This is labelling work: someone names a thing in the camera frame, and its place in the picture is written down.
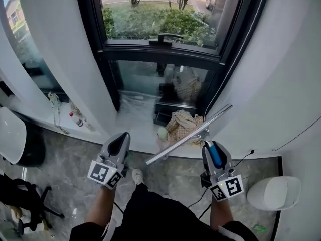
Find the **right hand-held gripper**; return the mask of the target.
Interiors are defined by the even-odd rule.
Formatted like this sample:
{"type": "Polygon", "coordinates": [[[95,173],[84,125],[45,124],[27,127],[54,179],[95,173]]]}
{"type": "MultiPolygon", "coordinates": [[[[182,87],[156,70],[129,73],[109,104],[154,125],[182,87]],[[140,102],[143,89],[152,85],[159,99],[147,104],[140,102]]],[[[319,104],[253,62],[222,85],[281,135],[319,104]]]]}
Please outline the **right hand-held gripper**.
{"type": "Polygon", "coordinates": [[[208,189],[217,202],[221,202],[243,193],[244,187],[241,175],[236,175],[234,168],[217,174],[220,168],[223,170],[230,168],[232,159],[231,154],[222,144],[216,142],[215,146],[202,148],[206,171],[200,175],[200,178],[201,186],[208,189]]]}

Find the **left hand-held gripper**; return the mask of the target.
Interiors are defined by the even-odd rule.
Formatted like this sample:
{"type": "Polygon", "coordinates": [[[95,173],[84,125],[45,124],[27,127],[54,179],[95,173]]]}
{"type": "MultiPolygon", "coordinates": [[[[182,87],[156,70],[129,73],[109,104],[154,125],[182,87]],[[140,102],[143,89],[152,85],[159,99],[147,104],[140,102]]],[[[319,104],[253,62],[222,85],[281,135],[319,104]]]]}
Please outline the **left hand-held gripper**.
{"type": "Polygon", "coordinates": [[[114,189],[120,179],[127,174],[128,165],[123,162],[128,155],[129,146],[128,132],[111,136],[103,144],[101,154],[91,162],[87,177],[110,190],[114,189]]]}

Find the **blue handled metal squeegee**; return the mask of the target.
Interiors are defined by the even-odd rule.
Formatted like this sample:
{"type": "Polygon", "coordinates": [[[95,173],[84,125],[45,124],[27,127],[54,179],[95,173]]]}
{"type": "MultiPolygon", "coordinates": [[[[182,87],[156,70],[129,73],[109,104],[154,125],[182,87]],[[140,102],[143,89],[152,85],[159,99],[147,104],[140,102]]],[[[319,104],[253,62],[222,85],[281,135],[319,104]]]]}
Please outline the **blue handled metal squeegee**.
{"type": "Polygon", "coordinates": [[[209,150],[210,158],[212,159],[215,166],[221,166],[222,165],[222,159],[219,156],[219,153],[217,149],[215,148],[215,145],[213,144],[209,126],[217,121],[222,115],[224,115],[228,110],[230,110],[233,107],[231,104],[227,104],[225,107],[223,107],[221,110],[219,110],[217,113],[215,113],[213,116],[211,116],[208,120],[205,120],[199,127],[191,131],[186,136],[180,138],[179,140],[175,141],[170,146],[164,148],[163,150],[159,151],[158,153],[154,154],[152,157],[150,157],[145,163],[146,165],[151,165],[155,163],[156,161],[163,158],[165,155],[170,154],[172,151],[186,143],[190,139],[198,139],[203,141],[209,150]]]}

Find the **person's left forearm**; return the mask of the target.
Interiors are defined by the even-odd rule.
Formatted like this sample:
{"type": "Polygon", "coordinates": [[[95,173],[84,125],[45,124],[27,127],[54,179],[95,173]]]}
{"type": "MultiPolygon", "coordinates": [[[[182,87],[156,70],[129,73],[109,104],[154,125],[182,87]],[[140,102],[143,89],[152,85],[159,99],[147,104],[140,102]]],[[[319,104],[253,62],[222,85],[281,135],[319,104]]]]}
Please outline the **person's left forearm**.
{"type": "Polygon", "coordinates": [[[112,216],[116,189],[101,186],[85,218],[85,223],[94,223],[106,227],[112,216]]]}

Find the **person's right forearm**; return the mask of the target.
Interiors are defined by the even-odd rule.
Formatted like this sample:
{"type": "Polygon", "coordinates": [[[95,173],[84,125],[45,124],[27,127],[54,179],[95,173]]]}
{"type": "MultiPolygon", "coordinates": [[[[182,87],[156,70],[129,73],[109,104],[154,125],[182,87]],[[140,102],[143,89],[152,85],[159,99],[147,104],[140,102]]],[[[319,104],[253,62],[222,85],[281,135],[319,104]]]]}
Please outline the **person's right forearm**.
{"type": "Polygon", "coordinates": [[[233,220],[229,200],[217,201],[213,197],[210,212],[210,228],[218,230],[220,226],[224,226],[233,220]]]}

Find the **person's white shoe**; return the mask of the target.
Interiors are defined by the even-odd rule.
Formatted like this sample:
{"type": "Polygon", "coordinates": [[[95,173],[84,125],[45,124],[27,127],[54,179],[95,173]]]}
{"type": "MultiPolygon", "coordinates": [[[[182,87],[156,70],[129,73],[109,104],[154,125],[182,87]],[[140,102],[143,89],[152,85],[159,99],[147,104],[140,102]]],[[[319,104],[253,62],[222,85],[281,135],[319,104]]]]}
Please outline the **person's white shoe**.
{"type": "Polygon", "coordinates": [[[136,186],[143,183],[143,173],[139,168],[132,170],[132,178],[136,186]]]}

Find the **clear plastic sheet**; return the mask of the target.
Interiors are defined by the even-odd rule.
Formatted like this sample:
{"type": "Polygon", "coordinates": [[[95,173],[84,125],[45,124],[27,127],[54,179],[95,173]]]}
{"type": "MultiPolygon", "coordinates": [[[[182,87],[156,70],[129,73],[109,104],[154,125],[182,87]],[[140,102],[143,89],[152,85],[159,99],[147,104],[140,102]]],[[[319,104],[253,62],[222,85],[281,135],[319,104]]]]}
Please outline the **clear plastic sheet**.
{"type": "Polygon", "coordinates": [[[129,131],[154,127],[155,105],[159,100],[159,96],[121,91],[120,109],[116,119],[117,126],[129,131]]]}

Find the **white bottle red cap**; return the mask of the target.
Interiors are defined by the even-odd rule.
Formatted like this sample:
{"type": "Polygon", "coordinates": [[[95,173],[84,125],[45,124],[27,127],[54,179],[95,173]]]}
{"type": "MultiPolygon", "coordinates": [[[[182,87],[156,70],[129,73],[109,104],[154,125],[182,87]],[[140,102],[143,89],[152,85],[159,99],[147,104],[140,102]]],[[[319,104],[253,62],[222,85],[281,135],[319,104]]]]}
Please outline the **white bottle red cap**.
{"type": "Polygon", "coordinates": [[[69,113],[70,119],[78,126],[78,127],[82,127],[83,126],[83,121],[82,119],[74,114],[73,112],[69,113]]]}

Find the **beige checkered cloth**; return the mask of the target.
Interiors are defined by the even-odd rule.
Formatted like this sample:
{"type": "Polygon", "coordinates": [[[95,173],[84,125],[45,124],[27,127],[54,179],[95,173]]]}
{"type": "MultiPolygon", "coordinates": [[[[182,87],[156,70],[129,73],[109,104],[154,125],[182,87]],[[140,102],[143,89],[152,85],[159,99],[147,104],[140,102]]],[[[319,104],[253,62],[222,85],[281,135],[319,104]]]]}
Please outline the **beige checkered cloth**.
{"type": "Polygon", "coordinates": [[[185,110],[179,110],[172,113],[170,122],[166,126],[168,141],[170,144],[185,137],[191,131],[199,127],[203,123],[202,116],[191,116],[185,110]]]}

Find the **white rounded toilet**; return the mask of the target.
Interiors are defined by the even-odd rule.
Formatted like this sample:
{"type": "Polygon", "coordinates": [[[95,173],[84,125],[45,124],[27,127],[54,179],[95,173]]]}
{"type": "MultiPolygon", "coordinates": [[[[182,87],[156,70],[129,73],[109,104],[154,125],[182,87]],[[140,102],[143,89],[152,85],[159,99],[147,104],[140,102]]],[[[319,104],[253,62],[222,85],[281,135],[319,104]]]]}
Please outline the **white rounded toilet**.
{"type": "Polygon", "coordinates": [[[287,210],[298,204],[301,189],[301,180],[296,177],[265,178],[248,190],[247,200],[249,204],[260,210],[287,210]]]}

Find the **person's black clothing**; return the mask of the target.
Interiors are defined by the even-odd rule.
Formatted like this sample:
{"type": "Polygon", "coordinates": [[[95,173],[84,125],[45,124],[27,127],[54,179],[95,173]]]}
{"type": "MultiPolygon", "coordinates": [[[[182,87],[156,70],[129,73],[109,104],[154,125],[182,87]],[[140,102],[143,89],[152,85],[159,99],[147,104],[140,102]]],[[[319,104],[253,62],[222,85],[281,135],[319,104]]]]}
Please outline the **person's black clothing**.
{"type": "MultiPolygon", "coordinates": [[[[69,241],[103,241],[106,227],[83,223],[71,230],[69,241]]],[[[111,241],[258,241],[239,221],[212,230],[180,202],[136,186],[111,241]]]]}

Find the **white shell chair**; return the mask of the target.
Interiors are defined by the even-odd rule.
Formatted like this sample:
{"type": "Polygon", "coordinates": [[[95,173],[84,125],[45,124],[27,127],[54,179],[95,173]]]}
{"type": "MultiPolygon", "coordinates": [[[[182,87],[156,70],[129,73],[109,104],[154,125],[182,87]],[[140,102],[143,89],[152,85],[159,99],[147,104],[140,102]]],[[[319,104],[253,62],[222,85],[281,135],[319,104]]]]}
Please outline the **white shell chair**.
{"type": "Polygon", "coordinates": [[[0,155],[13,165],[41,166],[46,154],[38,129],[25,123],[8,108],[0,108],[0,155]]]}

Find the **black swivel chair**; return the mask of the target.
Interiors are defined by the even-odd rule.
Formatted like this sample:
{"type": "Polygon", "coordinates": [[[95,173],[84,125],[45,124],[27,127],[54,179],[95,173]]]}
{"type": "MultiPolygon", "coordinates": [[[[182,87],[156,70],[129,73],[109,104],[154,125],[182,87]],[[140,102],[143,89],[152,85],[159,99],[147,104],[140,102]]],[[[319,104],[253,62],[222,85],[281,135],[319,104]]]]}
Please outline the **black swivel chair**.
{"type": "Polygon", "coordinates": [[[39,224],[51,229],[46,218],[46,212],[65,218],[62,213],[55,212],[45,206],[47,193],[52,190],[47,186],[42,194],[38,192],[37,185],[23,179],[11,179],[5,174],[0,174],[0,202],[14,211],[18,220],[18,233],[23,235],[28,228],[35,232],[39,224]]]}

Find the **green hedge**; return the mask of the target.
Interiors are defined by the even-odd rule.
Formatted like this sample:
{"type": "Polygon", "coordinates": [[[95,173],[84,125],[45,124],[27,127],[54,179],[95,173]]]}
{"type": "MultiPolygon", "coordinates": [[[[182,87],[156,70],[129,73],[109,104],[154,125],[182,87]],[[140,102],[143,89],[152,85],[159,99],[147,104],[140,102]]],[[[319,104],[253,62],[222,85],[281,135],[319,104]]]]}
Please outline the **green hedge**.
{"type": "Polygon", "coordinates": [[[102,15],[109,39],[148,40],[170,33],[183,36],[171,38],[178,43],[215,46],[216,30],[209,25],[210,16],[193,9],[182,11],[158,4],[121,5],[104,8],[102,15]]]}

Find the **narrow dark framed window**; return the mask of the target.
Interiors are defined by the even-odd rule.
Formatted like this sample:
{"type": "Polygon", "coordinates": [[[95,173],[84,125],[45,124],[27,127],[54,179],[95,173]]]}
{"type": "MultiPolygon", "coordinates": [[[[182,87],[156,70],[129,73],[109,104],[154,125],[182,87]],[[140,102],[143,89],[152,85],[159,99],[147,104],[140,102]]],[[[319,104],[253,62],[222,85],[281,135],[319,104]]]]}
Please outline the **narrow dark framed window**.
{"type": "Polygon", "coordinates": [[[0,23],[24,70],[44,95],[55,93],[61,102],[69,97],[63,91],[37,48],[20,0],[0,0],[0,23]]]}

